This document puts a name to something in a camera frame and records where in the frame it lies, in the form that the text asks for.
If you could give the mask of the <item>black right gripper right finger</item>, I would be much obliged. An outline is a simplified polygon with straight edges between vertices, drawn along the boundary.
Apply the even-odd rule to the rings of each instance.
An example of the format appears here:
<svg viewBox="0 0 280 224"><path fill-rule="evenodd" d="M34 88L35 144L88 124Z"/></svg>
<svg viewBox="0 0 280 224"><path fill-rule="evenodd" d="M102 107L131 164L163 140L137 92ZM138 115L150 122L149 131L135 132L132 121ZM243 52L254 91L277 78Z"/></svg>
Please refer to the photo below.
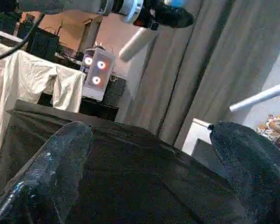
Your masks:
<svg viewBox="0 0 280 224"><path fill-rule="evenodd" d="M227 180L254 224L280 224L280 150L234 122L208 126Z"/></svg>

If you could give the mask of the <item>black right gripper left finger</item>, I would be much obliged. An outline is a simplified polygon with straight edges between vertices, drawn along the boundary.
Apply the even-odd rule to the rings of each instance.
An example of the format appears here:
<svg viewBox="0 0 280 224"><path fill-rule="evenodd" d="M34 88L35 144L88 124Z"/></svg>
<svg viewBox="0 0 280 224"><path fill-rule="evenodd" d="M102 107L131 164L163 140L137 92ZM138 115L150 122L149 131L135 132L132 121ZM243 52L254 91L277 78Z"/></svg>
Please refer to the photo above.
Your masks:
<svg viewBox="0 0 280 224"><path fill-rule="evenodd" d="M63 224L93 145L92 128L79 121L53 134L0 194L0 224Z"/></svg>

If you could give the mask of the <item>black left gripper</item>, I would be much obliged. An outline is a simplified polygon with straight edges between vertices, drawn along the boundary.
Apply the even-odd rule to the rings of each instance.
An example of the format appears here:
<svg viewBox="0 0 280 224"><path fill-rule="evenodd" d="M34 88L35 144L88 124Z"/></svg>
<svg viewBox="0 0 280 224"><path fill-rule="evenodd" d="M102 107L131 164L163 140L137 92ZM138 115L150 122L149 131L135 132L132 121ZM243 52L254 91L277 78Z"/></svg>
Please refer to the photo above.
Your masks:
<svg viewBox="0 0 280 224"><path fill-rule="evenodd" d="M135 26L157 30L159 24L171 28L186 28L194 23L194 17L184 6L186 1L144 0Z"/></svg>

